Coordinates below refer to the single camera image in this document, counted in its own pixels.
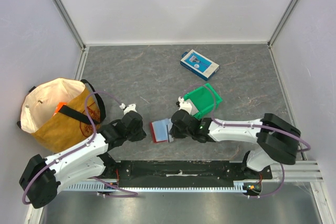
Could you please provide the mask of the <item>red card holder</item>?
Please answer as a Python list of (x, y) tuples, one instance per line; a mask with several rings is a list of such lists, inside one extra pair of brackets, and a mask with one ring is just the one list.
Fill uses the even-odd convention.
[(173, 126), (170, 118), (151, 122), (149, 126), (154, 143), (171, 143), (174, 141), (173, 136), (170, 134)]

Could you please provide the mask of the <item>green plastic bin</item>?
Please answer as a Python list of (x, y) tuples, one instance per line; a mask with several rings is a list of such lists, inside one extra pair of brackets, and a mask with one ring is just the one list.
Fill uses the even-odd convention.
[(223, 101), (209, 83), (186, 93), (183, 98), (184, 100), (190, 99), (198, 108), (199, 112), (193, 116), (198, 120), (210, 113), (213, 108), (218, 108), (219, 104)]

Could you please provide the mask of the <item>white credit card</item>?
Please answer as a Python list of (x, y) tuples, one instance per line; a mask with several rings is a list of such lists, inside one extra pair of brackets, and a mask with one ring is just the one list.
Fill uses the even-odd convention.
[(194, 116), (199, 112), (198, 108), (192, 103), (191, 115)]

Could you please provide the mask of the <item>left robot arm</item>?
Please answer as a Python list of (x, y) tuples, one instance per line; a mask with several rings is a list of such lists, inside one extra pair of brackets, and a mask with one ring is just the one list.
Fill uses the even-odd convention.
[(146, 137), (143, 118), (135, 111), (114, 120), (94, 132), (88, 139), (43, 158), (37, 154), (27, 163), (19, 180), (22, 202), (38, 209), (49, 204), (61, 191), (87, 178), (115, 174), (116, 162), (109, 155), (124, 142), (141, 141)]

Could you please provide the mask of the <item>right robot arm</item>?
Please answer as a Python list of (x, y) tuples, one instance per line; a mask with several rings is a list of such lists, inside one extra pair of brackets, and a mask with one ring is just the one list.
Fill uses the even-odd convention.
[(223, 121), (199, 120), (185, 110), (179, 110), (173, 114), (171, 122), (169, 134), (173, 138), (190, 137), (200, 143), (238, 141), (255, 144), (256, 149), (246, 153), (240, 166), (241, 174), (248, 179), (273, 163), (296, 163), (301, 132), (272, 113), (251, 121)]

